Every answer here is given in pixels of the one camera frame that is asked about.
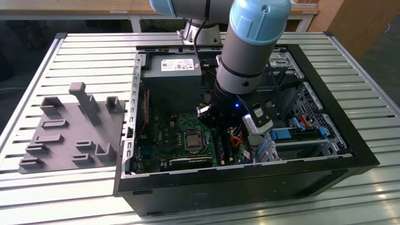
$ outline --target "floor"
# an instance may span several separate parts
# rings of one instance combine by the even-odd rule
[[[129,26],[123,22],[93,22],[88,24],[85,21],[47,21],[41,22],[43,35],[48,41],[47,47],[40,50],[28,50],[17,39],[12,31],[0,21],[0,50],[15,68],[15,75],[11,79],[0,82],[0,132],[3,131],[15,107],[19,104],[24,94],[24,88],[28,86],[35,75],[36,69],[41,63],[47,49],[51,45],[55,34],[67,33],[104,33],[104,32],[129,32]],[[148,31],[159,31],[156,26],[144,24]],[[376,80],[381,88],[397,105],[400,105],[400,15],[391,23],[391,28],[384,33],[372,46],[371,50],[360,60],[361,66]]]

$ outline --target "wire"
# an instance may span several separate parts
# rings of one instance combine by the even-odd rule
[[[148,121],[148,112],[147,112],[145,104],[147,104],[147,92],[144,91],[144,123],[143,123],[141,131],[140,131],[140,135],[143,134],[145,124],[147,124],[147,121]]]
[[[211,72],[211,71],[205,71],[205,73],[209,73],[211,75],[213,75],[215,77],[217,77],[216,75],[215,75],[215,73],[213,72]]]
[[[275,80],[275,75],[273,75],[273,70],[272,70],[272,66],[271,66],[271,63],[269,61],[267,61],[267,65],[268,65],[268,73],[271,75],[271,78],[272,78],[272,82],[273,82],[273,86],[275,86],[275,90],[276,90],[276,97],[277,97],[277,109],[280,109],[280,88],[277,86],[277,83],[276,83],[276,80]]]
[[[297,118],[299,120],[301,120],[301,122],[303,122],[303,124],[304,124],[304,126],[305,126],[307,128],[311,127],[311,125],[309,125],[309,123],[307,122],[304,116],[296,116],[296,118]]]
[[[3,88],[0,90],[15,90],[15,89],[27,89],[27,88]]]
[[[231,137],[231,144],[235,146],[235,148],[237,148],[239,147],[239,145],[241,144],[241,139],[239,138],[239,137],[236,137],[236,136],[233,136],[233,137]]]
[[[200,65],[201,65],[201,60],[200,60],[200,56],[199,56],[199,50],[197,50],[197,38],[199,38],[199,34],[203,30],[203,27],[204,27],[204,24],[205,24],[207,21],[204,21],[199,27],[199,30],[196,32],[196,35],[195,35],[195,39],[193,39],[193,47],[195,47],[195,53],[196,53],[196,57],[199,59],[199,62],[200,62]]]

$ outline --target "white table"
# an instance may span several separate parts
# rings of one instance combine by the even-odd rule
[[[68,34],[55,39],[0,137],[0,224],[316,224],[395,223],[400,217],[400,110],[336,38],[285,33],[299,44],[367,141],[380,166],[321,195],[233,208],[140,218],[112,196],[115,167],[21,175],[16,172],[39,124],[44,96],[68,96],[85,82],[97,101],[129,100],[136,46],[180,44],[175,33]]]
[[[289,15],[289,20],[300,20],[296,31],[307,32],[313,19],[313,14]],[[140,15],[140,14],[109,14],[109,15],[60,15],[60,14],[1,14],[0,20],[129,20],[132,30],[141,33],[140,20],[157,20],[157,19],[183,19],[167,15]]]

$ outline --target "robotic arm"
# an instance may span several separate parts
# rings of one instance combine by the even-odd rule
[[[161,14],[228,23],[209,106],[197,109],[205,124],[241,117],[249,133],[272,127],[269,110],[255,91],[291,14],[289,0],[149,0]],[[229,123],[217,126],[228,127]]]

